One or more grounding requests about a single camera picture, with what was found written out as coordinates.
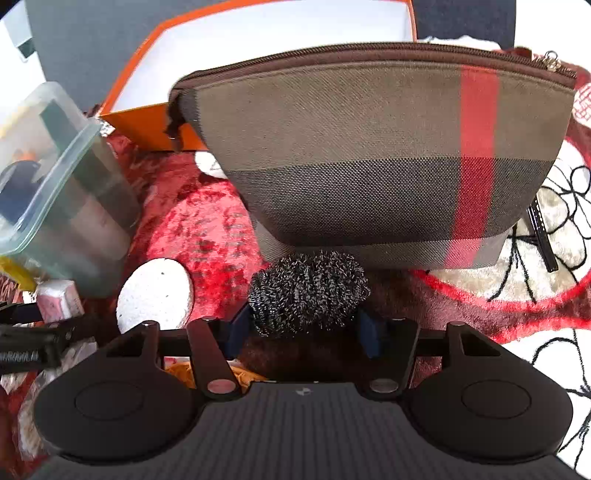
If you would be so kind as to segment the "clear plastic storage box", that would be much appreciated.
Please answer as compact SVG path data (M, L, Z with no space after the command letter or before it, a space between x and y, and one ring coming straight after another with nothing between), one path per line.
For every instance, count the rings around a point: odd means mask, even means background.
M117 288L140 206L98 120L55 82L1 129L1 256L84 297Z

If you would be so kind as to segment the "dark blue headboard panel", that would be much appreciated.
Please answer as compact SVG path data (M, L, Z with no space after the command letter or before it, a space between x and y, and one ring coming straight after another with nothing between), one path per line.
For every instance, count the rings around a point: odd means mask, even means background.
M510 48L515 42L515 0L414 0L417 36L456 39L464 35Z

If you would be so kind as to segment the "red floral fleece blanket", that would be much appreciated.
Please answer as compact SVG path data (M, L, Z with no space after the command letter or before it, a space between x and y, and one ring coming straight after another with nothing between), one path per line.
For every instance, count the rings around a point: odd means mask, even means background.
M270 265L228 318L125 333L1 324L1 368L98 349L44 386L36 479L574 479L567 391L475 327L367 304L368 272L475 266L531 207L589 73L554 52L312 47L172 87Z

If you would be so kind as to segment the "grey headboard panel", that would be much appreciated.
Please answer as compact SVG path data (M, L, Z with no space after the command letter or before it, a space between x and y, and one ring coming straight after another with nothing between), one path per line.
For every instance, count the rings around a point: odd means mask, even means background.
M83 111L102 103L157 25L208 0L32 0L25 3L47 80Z

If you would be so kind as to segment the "orange cardboard box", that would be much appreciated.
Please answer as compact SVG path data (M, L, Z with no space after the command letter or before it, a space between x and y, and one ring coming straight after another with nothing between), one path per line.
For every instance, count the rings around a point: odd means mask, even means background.
M410 1L225 1L157 25L99 116L138 146L166 151L169 92L194 71L311 47L416 38Z

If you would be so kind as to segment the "black sparkly scrunchie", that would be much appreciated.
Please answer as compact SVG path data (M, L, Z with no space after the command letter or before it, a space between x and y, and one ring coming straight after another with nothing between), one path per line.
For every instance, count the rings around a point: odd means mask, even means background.
M345 327L370 296L366 272L352 255L294 253L252 275L252 325L266 338L291 339Z

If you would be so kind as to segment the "orange silicone honeycomb mat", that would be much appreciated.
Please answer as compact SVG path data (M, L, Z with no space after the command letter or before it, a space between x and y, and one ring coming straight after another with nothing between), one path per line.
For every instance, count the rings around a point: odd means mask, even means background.
M213 380L224 380L235 383L235 386L240 386L243 392L249 389L250 384L253 382L266 381L266 377L259 375L256 372L252 372L246 369L242 363L238 361L229 361L226 366L221 367L218 364L214 366L202 366L197 365L197 368L193 368L190 361L176 362L167 365L164 371L169 375L173 376L185 386L191 389L200 390L205 388Z

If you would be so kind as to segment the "pink tissue pack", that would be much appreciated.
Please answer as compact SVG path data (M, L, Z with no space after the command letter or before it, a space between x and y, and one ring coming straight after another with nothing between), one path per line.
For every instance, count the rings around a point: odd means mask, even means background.
M36 289L36 304L46 324L79 317L85 313L72 280L48 280L39 284Z

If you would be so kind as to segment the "brown plaid zipper pouch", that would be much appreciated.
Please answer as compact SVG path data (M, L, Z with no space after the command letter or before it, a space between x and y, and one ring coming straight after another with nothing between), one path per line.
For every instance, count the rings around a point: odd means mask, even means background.
M429 43L284 52L193 72L189 126L235 185L266 260L320 250L369 268L493 265L554 164L576 71Z

